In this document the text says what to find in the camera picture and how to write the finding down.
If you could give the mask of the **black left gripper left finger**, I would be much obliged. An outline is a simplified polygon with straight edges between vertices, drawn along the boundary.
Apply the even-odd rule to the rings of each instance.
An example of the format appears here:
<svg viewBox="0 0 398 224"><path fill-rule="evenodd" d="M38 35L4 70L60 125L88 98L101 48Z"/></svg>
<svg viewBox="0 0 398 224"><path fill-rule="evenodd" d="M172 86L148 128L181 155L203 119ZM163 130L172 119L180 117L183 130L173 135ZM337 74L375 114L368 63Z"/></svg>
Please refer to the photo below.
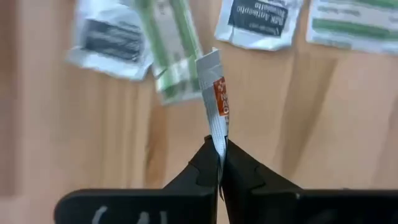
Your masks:
<svg viewBox="0 0 398 224"><path fill-rule="evenodd" d="M210 135L187 166L164 189L193 189L218 185L219 155Z"/></svg>

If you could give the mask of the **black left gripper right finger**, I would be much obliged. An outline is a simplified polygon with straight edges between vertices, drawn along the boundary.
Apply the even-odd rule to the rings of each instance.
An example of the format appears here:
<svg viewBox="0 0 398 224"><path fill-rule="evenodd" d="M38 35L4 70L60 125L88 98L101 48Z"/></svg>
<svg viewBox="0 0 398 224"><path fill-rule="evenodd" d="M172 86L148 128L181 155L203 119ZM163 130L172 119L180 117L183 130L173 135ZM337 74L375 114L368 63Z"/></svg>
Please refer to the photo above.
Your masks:
<svg viewBox="0 0 398 224"><path fill-rule="evenodd" d="M250 191L300 189L285 177L257 161L237 144L228 141L222 181L223 191L238 189Z"/></svg>

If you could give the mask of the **white ointment packet orange label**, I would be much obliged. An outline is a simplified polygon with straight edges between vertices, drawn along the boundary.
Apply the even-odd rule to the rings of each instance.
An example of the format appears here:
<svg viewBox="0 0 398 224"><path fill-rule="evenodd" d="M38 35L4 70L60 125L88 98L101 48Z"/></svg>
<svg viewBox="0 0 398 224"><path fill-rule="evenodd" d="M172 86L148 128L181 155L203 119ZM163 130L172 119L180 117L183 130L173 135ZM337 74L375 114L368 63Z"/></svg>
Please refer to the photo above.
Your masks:
<svg viewBox="0 0 398 224"><path fill-rule="evenodd" d="M213 49L197 59L196 64L213 144L220 161L224 162L229 133L229 102L220 51Z"/></svg>

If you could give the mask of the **white antiseptic towelette packet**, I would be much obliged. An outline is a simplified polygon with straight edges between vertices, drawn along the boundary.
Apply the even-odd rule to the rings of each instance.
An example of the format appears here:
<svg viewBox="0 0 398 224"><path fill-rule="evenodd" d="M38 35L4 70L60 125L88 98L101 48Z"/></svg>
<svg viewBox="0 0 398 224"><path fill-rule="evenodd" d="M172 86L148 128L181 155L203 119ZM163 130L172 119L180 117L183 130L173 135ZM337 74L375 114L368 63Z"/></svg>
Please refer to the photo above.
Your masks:
<svg viewBox="0 0 398 224"><path fill-rule="evenodd" d="M134 0L77 0L67 59L81 68L141 81L153 62Z"/></svg>
<svg viewBox="0 0 398 224"><path fill-rule="evenodd" d="M292 46L303 0L222 0L215 38L244 49Z"/></svg>

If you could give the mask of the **green striped bandage wrapper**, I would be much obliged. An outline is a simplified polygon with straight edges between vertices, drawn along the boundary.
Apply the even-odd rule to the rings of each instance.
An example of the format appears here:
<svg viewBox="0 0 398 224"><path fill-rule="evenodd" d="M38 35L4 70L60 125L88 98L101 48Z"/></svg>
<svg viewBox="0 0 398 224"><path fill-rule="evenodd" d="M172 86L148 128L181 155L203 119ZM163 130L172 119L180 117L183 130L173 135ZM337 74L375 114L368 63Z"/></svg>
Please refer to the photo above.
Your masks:
<svg viewBox="0 0 398 224"><path fill-rule="evenodd" d="M398 55L398 0L311 0L306 41Z"/></svg>
<svg viewBox="0 0 398 224"><path fill-rule="evenodd" d="M154 58L164 105L201 96L195 60L203 56L187 0L133 0Z"/></svg>

